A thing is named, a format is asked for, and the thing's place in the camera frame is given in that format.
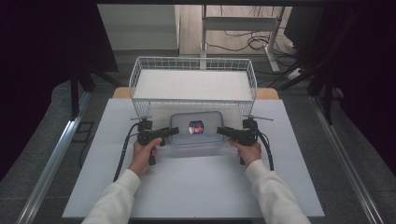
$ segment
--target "metal rail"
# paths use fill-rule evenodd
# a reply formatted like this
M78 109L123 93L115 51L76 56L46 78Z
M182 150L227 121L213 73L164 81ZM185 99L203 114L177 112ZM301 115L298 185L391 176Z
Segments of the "metal rail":
M363 208L364 213L366 214L367 218L369 219L370 223L379 224L384 223L382 217L379 215L379 211L375 205L373 198L370 195L369 190L364 185L363 181L359 177L358 173L356 172L355 167L352 164L352 161L349 159L347 155L347 151L344 149L343 144L341 143L338 135L333 126L329 125L321 113L322 106L317 98L309 96L309 100L314 105L320 123L322 124L326 134L328 135L329 139L331 140L332 147L334 149L335 154L337 155L346 177L348 178L350 185L352 186L353 190L358 197L361 207Z
M50 188L53 177L55 177L55 174L58 171L59 165L64 158L64 153L72 141L73 135L76 132L90 98L91 94L87 92L84 92L81 96L79 101L79 113L76 119L69 121L64 128L64 132L62 133L58 144L49 157L49 161L47 162L46 167L35 184L35 188L33 189L29 199L22 209L16 223L32 223L35 219L35 215L37 214L37 211L40 208L40 205L43 202L48 189Z

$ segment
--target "white sleeve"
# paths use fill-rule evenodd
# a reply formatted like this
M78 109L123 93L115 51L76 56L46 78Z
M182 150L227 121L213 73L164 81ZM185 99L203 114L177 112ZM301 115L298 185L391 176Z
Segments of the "white sleeve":
M310 223L285 181L262 160L251 163L246 173L267 224Z
M134 205L134 193L139 177L126 169L116 182L110 184L82 223L128 223Z

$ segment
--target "white wall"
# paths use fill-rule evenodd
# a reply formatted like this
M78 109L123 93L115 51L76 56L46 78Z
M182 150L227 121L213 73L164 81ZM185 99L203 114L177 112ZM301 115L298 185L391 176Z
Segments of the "white wall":
M98 8L113 50L178 48L178 7L98 4Z

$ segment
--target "black curtain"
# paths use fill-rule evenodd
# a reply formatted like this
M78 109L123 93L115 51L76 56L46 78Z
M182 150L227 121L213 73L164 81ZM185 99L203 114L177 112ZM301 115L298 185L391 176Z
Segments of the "black curtain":
M92 1L4 1L0 31L3 178L45 115L53 88L72 69L118 70Z
M391 1L369 1L336 57L341 106L396 174L396 13Z

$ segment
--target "gray floor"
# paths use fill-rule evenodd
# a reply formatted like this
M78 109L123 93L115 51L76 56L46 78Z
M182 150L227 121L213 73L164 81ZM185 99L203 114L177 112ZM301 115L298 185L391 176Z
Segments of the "gray floor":
M185 54L197 54L196 51L183 50L186 50ZM115 52L115 54L120 72L110 73L110 75L125 86L127 86L137 56L178 56L175 53L157 50ZM256 73L258 83L261 83L260 87L266 87L272 80L279 77L279 75L266 74L271 70L266 58L262 55L254 56L249 53L249 55L235 56L214 51L210 56L251 59L256 70L265 72ZM287 60L285 63L292 63L292 59ZM96 89L92 93L92 98L82 119L84 126L81 126L83 131L87 126L92 125L92 132L88 136L87 133L75 134L76 142L71 143L67 149L34 223L80 223L80 220L62 219L61 215L78 178L80 162L84 160L90 147L90 141L83 142L83 140L86 137L90 140L94 136L107 99L112 96L115 90L111 84L96 76L92 77L96 83ZM331 142L318 120L315 109L308 99L305 90L307 83L309 80L288 90L280 91L279 96L287 109L291 125L326 215L326 217L311 217L310 220L312 223L369 223L355 192L350 187L340 161L334 153ZM15 223L17 220L69 120L70 110L70 88L66 82L54 89L52 103L46 116L37 127L19 159L0 183L0 223ZM396 223L395 176L347 118L338 102L332 104L332 120L334 129L374 198L385 223ZM195 221L194 223L197 222L219 223L209 221Z

